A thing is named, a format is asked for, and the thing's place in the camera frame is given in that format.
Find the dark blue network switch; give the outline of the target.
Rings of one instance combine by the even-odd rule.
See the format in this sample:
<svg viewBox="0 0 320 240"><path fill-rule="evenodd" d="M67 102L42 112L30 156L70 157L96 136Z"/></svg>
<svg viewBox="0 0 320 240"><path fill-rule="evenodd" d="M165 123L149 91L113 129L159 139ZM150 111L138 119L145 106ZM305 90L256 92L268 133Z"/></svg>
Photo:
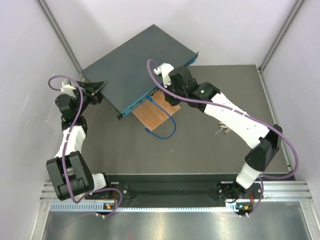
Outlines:
<svg viewBox="0 0 320 240"><path fill-rule="evenodd" d="M158 88L148 73L149 59L157 66L168 63L177 68L188 67L197 58L197 52L153 24L81 73L88 82L107 81L101 94L116 109L118 119L122 119Z"/></svg>

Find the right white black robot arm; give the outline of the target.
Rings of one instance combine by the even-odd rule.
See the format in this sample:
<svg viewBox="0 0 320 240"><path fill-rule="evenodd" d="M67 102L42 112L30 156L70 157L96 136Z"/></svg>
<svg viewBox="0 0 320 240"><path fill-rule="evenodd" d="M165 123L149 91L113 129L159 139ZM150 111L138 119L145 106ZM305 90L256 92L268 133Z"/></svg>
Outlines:
<svg viewBox="0 0 320 240"><path fill-rule="evenodd" d="M245 198L249 195L254 181L266 170L279 151L281 139L278 134L261 123L241 116L241 109L217 87L209 82L198 84L190 70L184 66L174 68L171 64L164 63L155 69L154 73L162 76L164 88L171 92L165 94L165 100L171 106L181 102L173 95L192 99L193 101L188 103L190 107L219 120L250 147L245 163L228 191L231 198Z"/></svg>

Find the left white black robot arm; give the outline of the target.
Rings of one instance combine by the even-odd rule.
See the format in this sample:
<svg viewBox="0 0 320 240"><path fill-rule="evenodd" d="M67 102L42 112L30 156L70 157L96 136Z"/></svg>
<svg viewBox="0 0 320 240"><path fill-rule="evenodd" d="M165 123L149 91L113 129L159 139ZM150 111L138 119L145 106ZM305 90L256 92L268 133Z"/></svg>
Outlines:
<svg viewBox="0 0 320 240"><path fill-rule="evenodd" d="M55 105L61 113L62 142L54 158L46 162L46 169L57 198L61 201L71 199L75 203L79 196L97 192L102 198L109 198L114 191L104 173L92 174L82 156L83 142L87 136L88 125L83 116L89 105L100 104L103 100L101 90L106 80L96 82L71 81L63 77L60 95Z"/></svg>

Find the wooden board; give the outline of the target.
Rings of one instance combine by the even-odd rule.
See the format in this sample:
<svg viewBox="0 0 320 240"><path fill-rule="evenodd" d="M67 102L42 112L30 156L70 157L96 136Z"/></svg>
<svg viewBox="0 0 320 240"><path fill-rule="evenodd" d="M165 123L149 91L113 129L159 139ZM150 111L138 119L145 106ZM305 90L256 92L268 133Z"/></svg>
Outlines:
<svg viewBox="0 0 320 240"><path fill-rule="evenodd" d="M170 116L173 116L177 111L181 109L179 105L171 106L167 101L165 101L165 95L161 90L155 91L151 98ZM148 99L141 103L132 112L142 122L142 124L151 131L155 130L167 119L169 119L168 115L165 114L164 111L162 111Z"/></svg>

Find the silver SFP module right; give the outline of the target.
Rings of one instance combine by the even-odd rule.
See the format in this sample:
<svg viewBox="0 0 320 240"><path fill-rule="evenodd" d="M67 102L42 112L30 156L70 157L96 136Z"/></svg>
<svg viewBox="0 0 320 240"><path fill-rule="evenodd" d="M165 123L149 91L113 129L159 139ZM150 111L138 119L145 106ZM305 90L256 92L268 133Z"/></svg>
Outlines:
<svg viewBox="0 0 320 240"><path fill-rule="evenodd" d="M232 130L230 129L230 128L227 128L225 131L224 131L224 133L225 134L228 134L229 132L231 132Z"/></svg>

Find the left aluminium frame post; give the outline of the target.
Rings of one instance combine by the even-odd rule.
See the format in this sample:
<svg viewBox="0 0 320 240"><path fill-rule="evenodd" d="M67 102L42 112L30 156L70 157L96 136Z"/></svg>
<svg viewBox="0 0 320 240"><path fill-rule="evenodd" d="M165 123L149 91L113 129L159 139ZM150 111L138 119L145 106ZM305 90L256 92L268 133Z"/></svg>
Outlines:
<svg viewBox="0 0 320 240"><path fill-rule="evenodd" d="M52 30L54 31L57 39L59 40L60 44L64 48L67 56L71 60L71 63L77 70L77 72L81 75L82 74L82 67L79 63L79 61L76 58L76 55L74 54L74 51L72 50L70 44L68 43L68 40L63 33L58 21L56 20L54 14L52 13L49 5L47 4L46 0L35 0L37 5L39 6L40 10L44 14L45 18L47 19L49 25L51 26Z"/></svg>

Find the aluminium frame post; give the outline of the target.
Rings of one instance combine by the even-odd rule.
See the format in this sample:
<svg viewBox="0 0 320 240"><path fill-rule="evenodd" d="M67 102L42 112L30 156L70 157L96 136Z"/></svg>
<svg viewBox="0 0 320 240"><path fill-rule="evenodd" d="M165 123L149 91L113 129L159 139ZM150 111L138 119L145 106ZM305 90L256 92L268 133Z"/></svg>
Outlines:
<svg viewBox="0 0 320 240"><path fill-rule="evenodd" d="M278 34L276 35L274 41L268 49L267 54L263 58L262 63L257 68L259 74L262 74L264 70L267 68L276 50L279 48L288 30L290 29L291 25L293 24L294 20L298 16L299 12L301 11L305 3L306 0L296 0L294 2L293 7L290 9L287 17L285 18L285 21L283 22Z"/></svg>
<svg viewBox="0 0 320 240"><path fill-rule="evenodd" d="M57 39L59 40L60 44L64 48L67 56L71 60L71 63L77 70L77 72L81 75L82 74L82 67L79 63L79 61L76 58L76 55L74 54L74 51L72 50L70 44L68 43L68 40L63 33L58 21L56 20L54 14L52 13L49 5L47 4L46 0L35 0L37 5L39 6L40 10L44 14L45 18L47 19L49 25L51 26L52 30L54 31Z"/></svg>

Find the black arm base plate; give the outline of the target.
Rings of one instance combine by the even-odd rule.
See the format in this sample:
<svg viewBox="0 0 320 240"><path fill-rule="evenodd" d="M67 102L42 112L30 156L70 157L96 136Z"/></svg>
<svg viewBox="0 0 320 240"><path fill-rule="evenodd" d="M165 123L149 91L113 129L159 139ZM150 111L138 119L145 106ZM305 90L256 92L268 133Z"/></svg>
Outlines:
<svg viewBox="0 0 320 240"><path fill-rule="evenodd" d="M87 200L122 200L121 207L221 207L235 200L252 202L262 194L259 182L241 198L228 193L235 174L110 174L114 190L93 193Z"/></svg>

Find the right aluminium frame post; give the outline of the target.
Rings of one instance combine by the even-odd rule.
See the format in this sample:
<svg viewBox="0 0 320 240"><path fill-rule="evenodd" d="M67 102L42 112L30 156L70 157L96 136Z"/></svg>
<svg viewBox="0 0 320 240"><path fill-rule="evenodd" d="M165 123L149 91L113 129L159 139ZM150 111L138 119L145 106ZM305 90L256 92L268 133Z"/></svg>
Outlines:
<svg viewBox="0 0 320 240"><path fill-rule="evenodd" d="M262 74L264 70L267 68L276 50L279 48L288 30L290 29L291 25L293 24L294 20L298 16L299 12L301 11L305 3L306 0L296 0L294 2L293 7L290 9L287 17L285 18L285 21L283 22L278 34L276 35L274 41L268 49L267 54L263 58L262 63L257 68L259 74Z"/></svg>

